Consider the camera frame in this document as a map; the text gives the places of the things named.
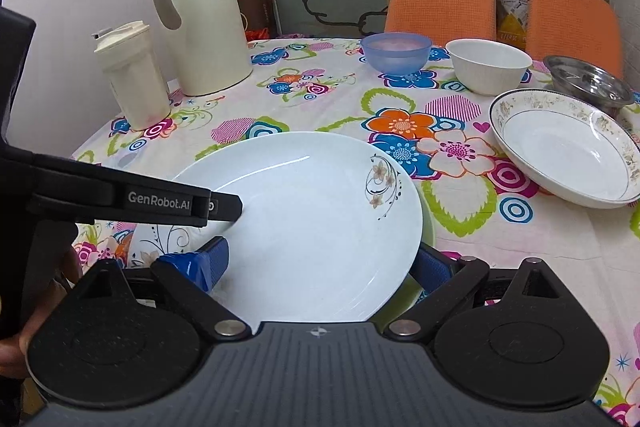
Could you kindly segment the left hand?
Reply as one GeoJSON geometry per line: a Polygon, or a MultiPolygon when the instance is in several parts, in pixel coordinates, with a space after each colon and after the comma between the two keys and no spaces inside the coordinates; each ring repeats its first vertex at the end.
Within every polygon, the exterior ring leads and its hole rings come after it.
{"type": "MultiPolygon", "coordinates": [[[[81,267],[73,247],[68,247],[67,251],[65,251],[58,266],[58,271],[72,286],[81,278],[81,267]]],[[[66,294],[65,287],[56,280],[52,280],[39,297],[34,312],[32,312],[21,332],[11,338],[1,340],[2,376],[11,378],[27,377],[28,370],[25,357],[30,340],[32,340],[40,326],[47,320],[66,294]]]]}

